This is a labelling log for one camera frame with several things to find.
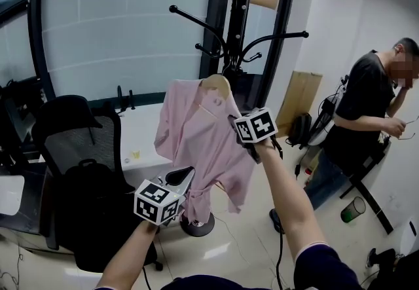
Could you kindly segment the black floor backpack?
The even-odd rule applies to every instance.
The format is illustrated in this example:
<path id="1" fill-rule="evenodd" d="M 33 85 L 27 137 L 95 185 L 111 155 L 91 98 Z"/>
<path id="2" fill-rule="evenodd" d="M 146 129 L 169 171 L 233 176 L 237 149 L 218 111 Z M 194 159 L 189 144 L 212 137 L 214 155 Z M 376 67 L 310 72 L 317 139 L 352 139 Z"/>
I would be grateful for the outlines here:
<path id="1" fill-rule="evenodd" d="M 299 149 L 305 147 L 310 137 L 311 124 L 312 117 L 309 113 L 297 116 L 289 129 L 285 142 L 292 147 L 298 145 Z"/>

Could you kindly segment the person's right forearm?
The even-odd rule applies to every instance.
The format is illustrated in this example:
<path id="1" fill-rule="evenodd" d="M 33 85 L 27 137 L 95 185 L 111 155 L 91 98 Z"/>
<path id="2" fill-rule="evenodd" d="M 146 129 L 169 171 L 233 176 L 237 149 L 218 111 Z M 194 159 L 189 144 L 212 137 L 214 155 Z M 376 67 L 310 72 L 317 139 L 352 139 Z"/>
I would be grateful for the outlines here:
<path id="1" fill-rule="evenodd" d="M 291 256 L 296 259 L 309 245 L 324 243 L 325 236 L 304 189 L 287 171 L 272 143 L 257 143 L 255 150 L 263 163 L 274 207 L 285 231 Z"/>

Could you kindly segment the black table frame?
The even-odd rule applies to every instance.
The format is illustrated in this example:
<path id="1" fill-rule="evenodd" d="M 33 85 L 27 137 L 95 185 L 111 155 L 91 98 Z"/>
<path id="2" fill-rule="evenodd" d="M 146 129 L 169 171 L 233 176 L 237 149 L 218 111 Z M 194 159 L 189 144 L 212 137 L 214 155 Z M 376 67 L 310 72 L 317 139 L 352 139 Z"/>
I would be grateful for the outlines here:
<path id="1" fill-rule="evenodd" d="M 390 224 L 389 219 L 384 214 L 382 208 L 378 205 L 378 202 L 372 196 L 369 189 L 363 183 L 363 179 L 366 178 L 367 174 L 384 158 L 387 148 L 388 145 L 379 146 L 378 149 L 366 159 L 361 169 L 349 179 L 350 186 L 339 196 L 339 198 L 343 199 L 353 189 L 356 189 L 373 210 L 386 234 L 390 234 L 393 232 L 393 227 Z"/>

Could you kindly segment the person's left forearm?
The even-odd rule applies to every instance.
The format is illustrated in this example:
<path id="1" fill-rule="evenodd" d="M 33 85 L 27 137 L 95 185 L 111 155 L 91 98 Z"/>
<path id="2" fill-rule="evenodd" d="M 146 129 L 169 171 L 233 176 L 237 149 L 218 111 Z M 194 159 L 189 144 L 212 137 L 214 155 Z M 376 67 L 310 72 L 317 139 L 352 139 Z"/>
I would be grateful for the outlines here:
<path id="1" fill-rule="evenodd" d="M 158 227 L 142 221 L 109 261 L 93 290 L 132 290 Z"/>

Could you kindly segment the pink robe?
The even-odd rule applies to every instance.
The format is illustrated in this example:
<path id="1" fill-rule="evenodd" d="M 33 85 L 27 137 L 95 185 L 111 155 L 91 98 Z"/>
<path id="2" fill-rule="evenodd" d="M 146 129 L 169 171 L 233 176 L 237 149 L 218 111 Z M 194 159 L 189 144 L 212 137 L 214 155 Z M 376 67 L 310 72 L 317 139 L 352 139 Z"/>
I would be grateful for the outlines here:
<path id="1" fill-rule="evenodd" d="M 240 117 L 230 95 L 205 91 L 200 81 L 173 80 L 164 98 L 155 137 L 155 150 L 173 166 L 192 166 L 195 175 L 183 203 L 189 221 L 207 223 L 210 218 L 210 190 L 216 182 L 228 187 L 229 210 L 240 212 L 255 161 L 236 142 L 228 116 Z"/>

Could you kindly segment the white sink basin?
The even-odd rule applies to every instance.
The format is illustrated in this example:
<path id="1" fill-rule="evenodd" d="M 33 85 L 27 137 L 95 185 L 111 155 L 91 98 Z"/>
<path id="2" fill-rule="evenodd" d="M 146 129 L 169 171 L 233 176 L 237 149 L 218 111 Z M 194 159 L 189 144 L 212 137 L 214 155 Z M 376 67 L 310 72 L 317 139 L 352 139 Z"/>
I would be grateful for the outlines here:
<path id="1" fill-rule="evenodd" d="M 22 175 L 0 175 L 0 214 L 13 216 L 18 213 L 24 184 Z"/>

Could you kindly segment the black coat rack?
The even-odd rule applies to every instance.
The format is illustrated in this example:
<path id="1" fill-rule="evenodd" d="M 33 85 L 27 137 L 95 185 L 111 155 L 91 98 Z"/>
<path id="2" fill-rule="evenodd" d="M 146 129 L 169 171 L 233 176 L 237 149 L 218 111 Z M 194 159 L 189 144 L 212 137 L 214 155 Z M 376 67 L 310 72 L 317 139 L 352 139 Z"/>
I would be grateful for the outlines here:
<path id="1" fill-rule="evenodd" d="M 266 35 L 255 39 L 247 46 L 244 46 L 244 39 L 246 33 L 246 22 L 249 12 L 250 0 L 232 0 L 230 9 L 230 20 L 228 23 L 227 39 L 222 38 L 221 32 L 210 26 L 209 24 L 198 20 L 196 17 L 183 10 L 178 9 L 177 6 L 172 5 L 169 7 L 171 13 L 178 14 L 199 26 L 204 27 L 206 30 L 213 33 L 216 39 L 219 40 L 221 45 L 220 53 L 212 53 L 206 50 L 202 45 L 197 44 L 195 48 L 203 52 L 205 55 L 212 59 L 224 59 L 224 66 L 222 68 L 223 75 L 230 83 L 230 88 L 233 92 L 236 91 L 237 82 L 244 74 L 241 65 L 243 63 L 250 63 L 262 57 L 261 54 L 256 54 L 249 59 L 246 54 L 256 45 L 263 42 L 270 41 L 271 47 L 268 52 L 268 63 L 276 63 L 279 61 L 280 53 L 282 51 L 283 41 L 293 38 L 307 38 L 309 33 L 307 31 L 287 33 L 287 23 L 289 14 L 291 12 L 291 4 L 293 0 L 279 0 L 279 7 L 277 10 L 276 22 L 274 24 L 274 32 L 271 35 Z"/>

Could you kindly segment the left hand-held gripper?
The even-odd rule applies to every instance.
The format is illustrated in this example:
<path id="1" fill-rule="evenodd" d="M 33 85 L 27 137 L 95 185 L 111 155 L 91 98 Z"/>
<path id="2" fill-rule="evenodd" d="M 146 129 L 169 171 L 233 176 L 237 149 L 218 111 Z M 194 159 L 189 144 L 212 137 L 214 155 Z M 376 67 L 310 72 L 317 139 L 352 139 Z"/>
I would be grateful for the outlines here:
<path id="1" fill-rule="evenodd" d="M 194 173 L 192 166 L 179 167 L 144 180 L 135 191 L 134 213 L 154 225 L 167 225 L 181 213 Z"/>

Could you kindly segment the black mesh office chair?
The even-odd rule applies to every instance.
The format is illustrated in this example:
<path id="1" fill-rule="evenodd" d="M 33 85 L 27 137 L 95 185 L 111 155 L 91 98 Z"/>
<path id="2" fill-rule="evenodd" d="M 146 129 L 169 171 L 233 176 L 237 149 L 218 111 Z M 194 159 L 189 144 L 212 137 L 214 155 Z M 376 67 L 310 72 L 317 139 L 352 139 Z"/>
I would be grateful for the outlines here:
<path id="1" fill-rule="evenodd" d="M 41 106 L 31 134 L 53 177 L 56 233 L 58 181 L 69 168 L 91 158 L 124 175 L 120 160 L 120 117 L 109 103 L 90 108 L 82 96 L 60 96 Z M 78 268 L 102 273 L 140 224 L 140 218 L 133 212 L 134 191 L 114 212 L 113 221 L 99 230 L 89 244 L 73 252 Z"/>

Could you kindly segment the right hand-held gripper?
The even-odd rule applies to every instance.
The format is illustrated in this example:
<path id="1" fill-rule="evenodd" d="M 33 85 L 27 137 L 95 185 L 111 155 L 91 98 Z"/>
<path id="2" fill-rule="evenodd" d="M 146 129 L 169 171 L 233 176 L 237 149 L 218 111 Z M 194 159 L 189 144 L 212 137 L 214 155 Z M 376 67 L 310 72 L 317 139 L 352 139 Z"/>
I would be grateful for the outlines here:
<path id="1" fill-rule="evenodd" d="M 278 127 L 275 125 L 271 110 L 267 107 L 254 109 L 241 117 L 228 116 L 232 129 L 236 132 L 236 142 L 241 145 L 254 159 L 260 162 L 260 156 L 256 152 L 255 144 L 269 139 L 273 147 L 283 158 L 283 151 L 276 140 Z"/>

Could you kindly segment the green mesh waste bin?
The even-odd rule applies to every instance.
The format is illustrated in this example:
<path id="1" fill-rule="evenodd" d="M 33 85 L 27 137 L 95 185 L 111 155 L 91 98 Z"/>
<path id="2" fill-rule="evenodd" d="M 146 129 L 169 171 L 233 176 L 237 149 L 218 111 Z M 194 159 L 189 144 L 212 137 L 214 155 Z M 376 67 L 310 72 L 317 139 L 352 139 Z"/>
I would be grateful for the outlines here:
<path id="1" fill-rule="evenodd" d="M 341 212 L 340 218 L 344 223 L 349 223 L 364 214 L 366 211 L 366 204 L 364 199 L 356 196 Z"/>

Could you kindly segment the person's dark shirt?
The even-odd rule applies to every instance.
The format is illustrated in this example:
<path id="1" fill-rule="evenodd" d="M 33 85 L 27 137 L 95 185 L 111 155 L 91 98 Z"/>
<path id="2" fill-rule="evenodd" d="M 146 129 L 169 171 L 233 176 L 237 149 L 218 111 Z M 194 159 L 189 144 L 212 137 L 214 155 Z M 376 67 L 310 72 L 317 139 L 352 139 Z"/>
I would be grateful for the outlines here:
<path id="1" fill-rule="evenodd" d="M 325 243 L 314 243 L 297 254 L 294 269 L 295 290 L 363 290 L 355 272 L 343 263 L 337 252 Z M 269 290 L 247 288 L 210 275 L 179 278 L 161 290 Z"/>

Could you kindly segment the black sink cabinet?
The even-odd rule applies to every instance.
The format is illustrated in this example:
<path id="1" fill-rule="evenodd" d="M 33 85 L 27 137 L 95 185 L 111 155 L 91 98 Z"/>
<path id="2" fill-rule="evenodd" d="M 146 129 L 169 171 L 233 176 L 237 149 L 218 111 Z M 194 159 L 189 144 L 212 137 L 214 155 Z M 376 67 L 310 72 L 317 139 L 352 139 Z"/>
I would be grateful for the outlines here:
<path id="1" fill-rule="evenodd" d="M 17 171 L 24 178 L 22 199 L 15 215 L 0 213 L 0 238 L 28 251 L 61 251 L 55 233 L 53 177 L 45 163 Z"/>

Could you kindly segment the brown cardboard sheet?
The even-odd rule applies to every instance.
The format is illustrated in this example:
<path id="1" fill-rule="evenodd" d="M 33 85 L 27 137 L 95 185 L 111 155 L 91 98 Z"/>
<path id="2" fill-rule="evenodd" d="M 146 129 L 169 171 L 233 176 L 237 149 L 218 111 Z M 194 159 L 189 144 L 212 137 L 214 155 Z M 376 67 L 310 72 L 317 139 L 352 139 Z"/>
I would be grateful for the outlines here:
<path id="1" fill-rule="evenodd" d="M 276 137 L 289 135 L 293 121 L 308 113 L 317 94 L 323 75 L 301 71 L 292 72 L 285 97 L 276 117 Z"/>

